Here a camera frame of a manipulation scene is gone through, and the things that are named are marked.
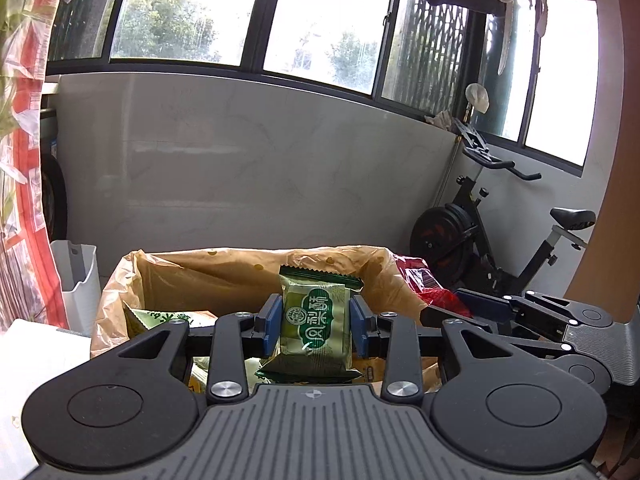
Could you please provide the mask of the white waste bin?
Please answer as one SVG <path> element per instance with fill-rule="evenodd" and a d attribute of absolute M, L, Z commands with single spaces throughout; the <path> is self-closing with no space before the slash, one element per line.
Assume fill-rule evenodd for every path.
<path fill-rule="evenodd" d="M 90 337 L 101 297 L 96 246 L 54 240 L 51 249 L 61 280 L 68 327 Z"/>

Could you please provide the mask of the red snack packet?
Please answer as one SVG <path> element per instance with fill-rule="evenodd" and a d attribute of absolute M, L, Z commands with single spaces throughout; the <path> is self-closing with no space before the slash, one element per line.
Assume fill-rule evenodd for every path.
<path fill-rule="evenodd" d="M 427 263 L 416 257 L 393 255 L 397 269 L 409 288 L 424 304 L 438 307 L 469 318 L 470 310 L 449 289 L 443 288 L 434 278 Z"/>

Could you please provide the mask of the green pineapple cake packet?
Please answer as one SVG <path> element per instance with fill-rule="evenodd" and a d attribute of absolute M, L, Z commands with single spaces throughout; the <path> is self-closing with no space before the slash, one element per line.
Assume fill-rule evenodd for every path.
<path fill-rule="evenodd" d="M 281 266 L 283 313 L 276 352 L 256 375 L 275 384 L 340 384 L 361 376 L 352 367 L 349 300 L 356 276 Z"/>

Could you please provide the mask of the cardboard box with plastic liner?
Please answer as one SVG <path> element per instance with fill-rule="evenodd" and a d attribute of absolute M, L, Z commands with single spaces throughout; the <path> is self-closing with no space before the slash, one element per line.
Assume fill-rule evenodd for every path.
<path fill-rule="evenodd" d="M 406 269 L 424 262 L 385 247 L 337 246 L 308 249 L 205 248 L 186 252 L 142 250 L 123 256 L 103 289 L 91 336 L 91 355 L 129 340 L 126 310 L 208 311 L 217 318 L 257 312 L 282 292 L 281 266 L 352 275 L 376 314 L 394 311 L 420 320 L 427 302 L 406 281 Z"/>

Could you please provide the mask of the red floral curtain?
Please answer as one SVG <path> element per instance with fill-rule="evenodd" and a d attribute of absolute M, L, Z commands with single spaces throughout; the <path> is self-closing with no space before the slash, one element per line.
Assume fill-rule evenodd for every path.
<path fill-rule="evenodd" d="M 60 0 L 1 0 L 1 329 L 66 328 L 42 209 L 40 104 Z"/>

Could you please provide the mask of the green snack packet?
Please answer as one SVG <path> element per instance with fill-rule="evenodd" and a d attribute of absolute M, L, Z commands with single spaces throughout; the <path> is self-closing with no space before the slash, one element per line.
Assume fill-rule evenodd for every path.
<path fill-rule="evenodd" d="M 213 326 L 217 321 L 216 315 L 209 311 L 170 312 L 126 307 L 124 312 L 130 339 L 164 323 L 179 321 L 195 328 Z"/>

